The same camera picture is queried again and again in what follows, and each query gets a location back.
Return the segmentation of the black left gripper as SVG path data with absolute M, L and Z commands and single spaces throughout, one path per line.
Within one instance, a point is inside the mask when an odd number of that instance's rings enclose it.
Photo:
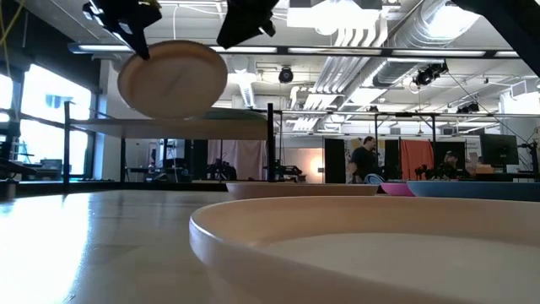
M 150 59 L 143 30 L 162 18 L 156 0 L 89 0 L 82 10 L 87 19 L 104 29 L 121 32 L 122 39 L 138 56 Z

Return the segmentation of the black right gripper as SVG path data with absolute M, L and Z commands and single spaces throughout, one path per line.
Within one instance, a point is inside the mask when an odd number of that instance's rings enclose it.
M 227 14 L 217 37 L 224 49 L 257 35 L 274 36 L 273 9 L 279 0 L 227 0 Z

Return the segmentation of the cream white plate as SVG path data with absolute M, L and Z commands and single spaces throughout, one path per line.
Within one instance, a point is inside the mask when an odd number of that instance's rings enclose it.
M 228 83 L 225 60 L 194 41 L 162 41 L 148 48 L 149 59 L 131 56 L 117 76 L 127 106 L 146 117 L 199 116 L 213 106 Z

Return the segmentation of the large beige plate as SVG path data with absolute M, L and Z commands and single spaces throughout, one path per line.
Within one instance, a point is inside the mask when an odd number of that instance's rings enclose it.
M 189 231 L 218 304 L 540 304 L 540 203 L 254 198 Z

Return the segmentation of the small pink plate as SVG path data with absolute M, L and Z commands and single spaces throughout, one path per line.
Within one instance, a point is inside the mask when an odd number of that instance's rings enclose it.
M 381 189 L 390 196 L 414 197 L 406 182 L 383 182 Z

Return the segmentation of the large blue plate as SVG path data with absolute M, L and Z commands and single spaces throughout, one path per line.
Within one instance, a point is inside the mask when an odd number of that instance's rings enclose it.
M 540 183 L 536 182 L 408 181 L 407 185 L 417 197 L 540 202 Z

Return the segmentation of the long ceiling light strip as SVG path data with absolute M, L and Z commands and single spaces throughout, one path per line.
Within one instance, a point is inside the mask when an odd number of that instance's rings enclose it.
M 515 51 L 497 49 L 427 49 L 390 47 L 345 47 L 345 46 L 208 46 L 218 54 L 313 56 L 313 57 L 403 57 L 403 58 L 462 58 L 462 59 L 520 59 Z

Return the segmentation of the white curtain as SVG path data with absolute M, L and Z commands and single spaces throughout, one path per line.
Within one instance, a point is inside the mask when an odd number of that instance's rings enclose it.
M 265 140 L 209 140 L 208 164 L 221 159 L 236 169 L 238 180 L 266 181 L 266 147 Z

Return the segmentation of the large bright window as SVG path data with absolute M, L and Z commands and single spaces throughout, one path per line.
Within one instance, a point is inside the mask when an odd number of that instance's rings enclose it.
M 73 118 L 90 116 L 92 92 L 57 73 L 32 64 L 23 73 L 0 68 L 0 153 L 28 165 L 64 161 L 64 104 Z

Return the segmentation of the black partition panel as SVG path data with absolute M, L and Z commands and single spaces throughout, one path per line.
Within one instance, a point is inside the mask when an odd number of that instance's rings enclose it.
M 402 177 L 398 139 L 385 141 L 384 172 L 387 180 L 399 180 Z
M 325 183 L 346 182 L 345 144 L 342 139 L 324 139 Z

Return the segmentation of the orange curtain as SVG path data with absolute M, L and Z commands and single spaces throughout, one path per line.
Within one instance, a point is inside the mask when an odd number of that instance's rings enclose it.
M 416 174 L 421 166 L 431 169 L 434 166 L 434 151 L 428 140 L 402 140 L 400 160 L 403 180 L 425 180 L 425 174 Z

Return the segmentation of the seated person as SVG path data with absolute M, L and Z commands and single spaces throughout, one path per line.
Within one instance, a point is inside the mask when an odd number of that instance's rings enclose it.
M 457 179 L 460 176 L 464 176 L 464 171 L 457 167 L 458 157 L 456 154 L 448 150 L 445 153 L 443 162 L 440 164 L 440 173 L 445 179 Z

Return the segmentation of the black computer monitor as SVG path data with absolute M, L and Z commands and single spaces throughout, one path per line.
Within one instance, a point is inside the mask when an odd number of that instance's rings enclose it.
M 480 148 L 483 163 L 492 166 L 518 165 L 516 137 L 502 134 L 482 134 Z

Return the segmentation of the silver air duct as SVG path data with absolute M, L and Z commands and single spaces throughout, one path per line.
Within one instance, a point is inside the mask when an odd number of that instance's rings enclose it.
M 461 9 L 451 0 L 424 0 L 400 29 L 387 40 L 389 48 L 444 48 L 467 32 L 479 15 Z M 375 61 L 375 87 L 390 87 L 403 79 L 416 63 Z

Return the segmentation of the black metal frame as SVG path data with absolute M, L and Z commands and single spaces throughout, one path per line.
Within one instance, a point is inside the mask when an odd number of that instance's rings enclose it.
M 438 112 L 373 112 L 373 111 L 275 111 L 280 120 L 293 117 L 294 127 L 289 136 L 364 137 L 392 136 L 398 128 L 398 137 L 473 136 L 480 130 L 498 128 L 507 130 L 522 141 L 524 137 L 510 128 L 512 120 L 540 122 L 540 115 L 501 113 L 438 113 Z

